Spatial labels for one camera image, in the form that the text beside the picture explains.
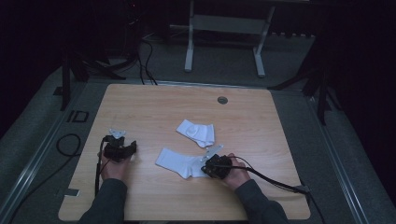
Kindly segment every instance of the dark sleeve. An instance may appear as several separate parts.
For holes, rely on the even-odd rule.
[[[253,179],[237,188],[235,194],[244,205],[250,224],[289,223],[282,206],[275,201],[269,201]]]
[[[91,208],[78,223],[123,223],[126,185],[118,179],[106,179]]]

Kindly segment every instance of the wooden table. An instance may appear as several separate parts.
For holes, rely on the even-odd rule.
[[[218,98],[228,103],[222,105]],[[77,197],[64,197],[62,220],[78,220],[94,198],[97,153],[109,128],[125,130],[125,145],[137,142],[128,174],[125,220],[243,220],[245,211],[224,184],[212,178],[183,179],[155,164],[168,147],[185,155],[200,156],[205,149],[176,132],[188,119],[213,124],[219,153],[246,159],[256,170],[291,186],[301,185],[272,95],[267,90],[109,85],[92,125],[70,189]],[[289,219],[307,219],[305,197],[256,179],[270,200],[278,201]]]

